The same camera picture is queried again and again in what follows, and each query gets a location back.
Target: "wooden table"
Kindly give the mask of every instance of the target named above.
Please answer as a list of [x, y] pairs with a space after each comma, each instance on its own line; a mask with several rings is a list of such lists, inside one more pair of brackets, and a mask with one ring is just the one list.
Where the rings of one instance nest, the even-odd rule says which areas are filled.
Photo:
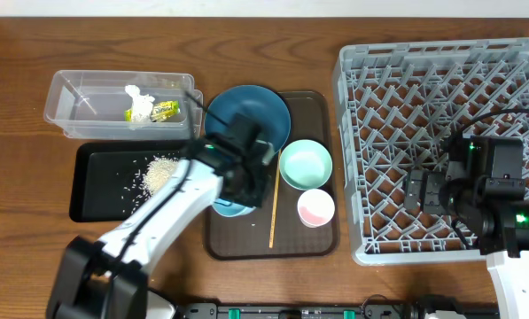
[[[189, 73], [206, 100], [254, 83], [313, 89], [331, 104], [331, 73], [346, 44], [529, 36], [529, 19], [0, 19], [0, 318], [41, 318], [66, 244], [116, 223], [68, 215], [75, 152], [43, 120], [61, 69]], [[330, 105], [333, 150], [340, 150]], [[373, 293], [495, 302], [484, 262], [360, 267], [351, 259], [341, 154], [334, 152], [340, 245], [317, 259], [212, 260], [196, 219], [168, 250], [152, 286], [181, 302], [361, 303]]]

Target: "rice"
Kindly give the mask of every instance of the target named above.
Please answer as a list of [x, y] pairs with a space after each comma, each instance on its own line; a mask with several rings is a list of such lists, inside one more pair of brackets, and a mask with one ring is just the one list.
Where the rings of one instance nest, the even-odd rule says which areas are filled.
[[155, 157], [148, 164], [148, 169], [142, 180], [142, 188], [150, 196], [153, 196], [169, 181], [169, 178], [174, 174], [176, 169], [176, 160]]

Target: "clear plastic container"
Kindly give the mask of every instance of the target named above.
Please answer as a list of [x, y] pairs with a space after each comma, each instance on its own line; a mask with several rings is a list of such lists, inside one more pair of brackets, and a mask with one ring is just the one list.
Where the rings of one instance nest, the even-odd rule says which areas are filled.
[[[150, 94], [154, 104], [178, 101], [181, 112], [165, 122], [132, 123], [124, 112], [132, 98], [124, 88], [136, 85], [140, 94]], [[195, 131], [198, 136], [201, 110], [183, 98], [183, 91], [194, 90], [190, 74], [168, 74], [134, 71], [58, 71], [53, 76], [43, 117], [64, 129], [67, 137], [116, 140], [168, 140], [189, 137], [190, 129], [184, 105], [193, 105]]]

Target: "plastic crate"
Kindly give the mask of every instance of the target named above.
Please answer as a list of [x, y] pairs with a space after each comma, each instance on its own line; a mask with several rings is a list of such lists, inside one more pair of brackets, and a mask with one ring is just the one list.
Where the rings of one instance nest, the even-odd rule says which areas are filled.
[[[529, 38], [344, 47], [333, 74], [354, 260], [362, 265], [476, 261], [451, 217], [403, 208], [407, 170], [442, 170], [439, 140], [483, 113], [529, 109]], [[504, 114], [465, 135], [525, 141], [529, 199], [529, 116]], [[462, 227], [470, 244], [476, 237]]]

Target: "blue bowl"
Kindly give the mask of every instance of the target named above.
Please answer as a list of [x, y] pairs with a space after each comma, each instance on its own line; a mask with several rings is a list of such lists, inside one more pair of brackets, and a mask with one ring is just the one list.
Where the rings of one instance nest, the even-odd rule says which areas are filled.
[[[278, 152], [290, 135], [292, 120], [288, 107], [276, 93], [258, 85], [241, 85], [216, 97], [209, 111], [229, 123], [236, 113], [256, 121], [267, 141]], [[211, 114], [205, 116], [205, 133], [224, 133], [226, 127]]]
[[223, 217], [237, 217], [252, 213], [256, 207], [242, 206], [224, 199], [217, 199], [217, 201], [213, 203], [213, 209], [217, 214]]

